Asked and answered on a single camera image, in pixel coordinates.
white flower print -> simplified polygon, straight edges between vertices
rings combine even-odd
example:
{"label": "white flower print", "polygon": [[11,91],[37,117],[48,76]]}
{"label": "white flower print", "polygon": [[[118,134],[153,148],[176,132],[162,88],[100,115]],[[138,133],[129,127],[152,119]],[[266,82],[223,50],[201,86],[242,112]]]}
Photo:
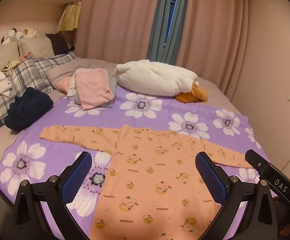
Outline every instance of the white flower print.
{"label": "white flower print", "polygon": [[154,111],[160,111],[162,108],[162,100],[142,94],[128,93],[126,98],[129,100],[123,103],[119,108],[128,110],[125,112],[127,116],[140,118],[144,114],[148,118],[156,118]]}
{"label": "white flower print", "polygon": [[260,144],[257,142],[257,138],[256,138],[256,136],[254,135],[252,128],[250,128],[250,129],[249,129],[249,128],[246,128],[245,131],[249,134],[249,135],[248,135],[249,139],[250,139],[252,142],[256,142],[256,146],[257,146],[259,149],[261,149],[261,146],[260,146]]}
{"label": "white flower print", "polygon": [[216,114],[219,118],[213,121],[216,128],[223,128],[223,132],[226,135],[234,136],[234,133],[240,134],[236,129],[240,125],[238,117],[235,114],[227,110],[216,110]]}
{"label": "white flower print", "polygon": [[89,110],[83,110],[80,106],[76,105],[74,101],[71,101],[67,106],[70,106],[69,109],[65,111],[65,113],[74,113],[75,117],[80,117],[84,114],[90,114],[90,115],[98,115],[100,114],[100,110],[103,110],[103,107],[97,107]]}
{"label": "white flower print", "polygon": [[197,137],[209,139],[210,136],[206,131],[208,131],[208,127],[205,123],[198,122],[197,114],[192,114],[191,112],[187,112],[182,118],[179,114],[173,114],[171,116],[176,122],[169,122],[169,129],[173,131],[177,131],[178,133]]}
{"label": "white flower print", "polygon": [[40,146],[39,143],[33,144],[27,150],[27,143],[22,141],[14,153],[8,153],[3,160],[3,165],[10,167],[6,168],[0,175],[2,183],[8,181],[8,192],[13,196],[18,189],[22,180],[27,179],[30,182],[30,177],[33,179],[41,179],[44,175],[46,163],[33,161],[45,154],[46,148]]}
{"label": "white flower print", "polygon": [[68,209],[76,209],[81,217],[90,215],[97,202],[98,195],[101,194],[101,187],[104,185],[108,166],[111,163],[111,155],[106,152],[97,152],[93,159],[93,166],[87,174],[82,186],[77,192],[72,203],[66,206]]}
{"label": "white flower print", "polygon": [[[242,182],[258,183],[259,175],[256,174],[255,169],[239,168],[239,176]],[[241,202],[239,207],[243,207],[247,201]]]}

curtain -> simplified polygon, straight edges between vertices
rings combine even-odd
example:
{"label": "curtain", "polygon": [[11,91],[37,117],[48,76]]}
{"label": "curtain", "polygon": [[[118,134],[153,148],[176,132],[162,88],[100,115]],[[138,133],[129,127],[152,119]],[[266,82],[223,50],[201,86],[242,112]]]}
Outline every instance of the curtain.
{"label": "curtain", "polygon": [[147,59],[175,65],[184,25],[187,0],[176,0],[166,40],[170,2],[171,0],[158,0]]}
{"label": "curtain", "polygon": [[75,53],[126,63],[146,59],[158,0],[81,0]]}
{"label": "curtain", "polygon": [[247,40],[248,0],[188,0],[176,65],[231,100]]}

beige cushion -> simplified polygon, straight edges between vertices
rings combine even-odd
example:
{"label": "beige cushion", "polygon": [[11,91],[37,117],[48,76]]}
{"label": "beige cushion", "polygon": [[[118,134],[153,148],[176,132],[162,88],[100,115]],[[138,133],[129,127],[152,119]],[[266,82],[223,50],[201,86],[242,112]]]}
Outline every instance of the beige cushion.
{"label": "beige cushion", "polygon": [[16,41],[5,46],[0,45],[0,71],[8,61],[16,60],[18,57],[18,43]]}
{"label": "beige cushion", "polygon": [[27,38],[18,40],[20,55],[32,52],[35,58],[54,57],[51,40],[48,37]]}

blue-gray curtain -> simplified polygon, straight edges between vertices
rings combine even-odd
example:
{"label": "blue-gray curtain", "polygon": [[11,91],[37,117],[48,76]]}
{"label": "blue-gray curtain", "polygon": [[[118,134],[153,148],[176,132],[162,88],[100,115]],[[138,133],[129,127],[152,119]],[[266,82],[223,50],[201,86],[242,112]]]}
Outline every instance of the blue-gray curtain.
{"label": "blue-gray curtain", "polygon": [[176,0],[165,44],[170,2],[171,0],[158,0],[147,51],[147,59],[175,65],[184,25],[187,0]]}

purple blanket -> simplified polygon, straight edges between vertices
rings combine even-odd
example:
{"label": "purple blanket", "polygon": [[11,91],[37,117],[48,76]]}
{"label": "purple blanket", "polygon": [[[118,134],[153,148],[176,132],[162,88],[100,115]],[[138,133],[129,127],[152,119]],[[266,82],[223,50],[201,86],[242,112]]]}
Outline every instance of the purple blanket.
{"label": "purple blanket", "polygon": [[[20,134],[9,147],[0,162],[0,190],[14,203],[18,186],[23,179],[31,183],[46,181],[52,175],[59,175],[66,166],[75,161],[81,146],[51,142],[40,139],[44,127],[51,125],[76,125],[120,128],[128,124],[133,127],[150,127],[155,130],[168,130],[206,138],[209,141],[232,150],[245,153],[253,149],[267,158],[257,142],[248,118],[226,110],[202,106],[197,103],[183,104],[172,98],[155,98],[132,93],[117,87],[113,108],[96,108],[83,111],[70,99],[58,100],[52,110]],[[88,150],[93,156],[93,167],[88,177],[97,172],[94,166],[107,168],[111,157],[95,157],[96,151]],[[254,169],[223,166],[228,175],[236,175],[242,181],[258,182]],[[80,188],[74,201],[67,205],[72,216],[82,230],[89,235],[100,188],[87,190]],[[46,218],[55,234],[63,239],[46,203],[42,203]],[[243,214],[241,204],[237,216],[225,239],[233,236]]]}

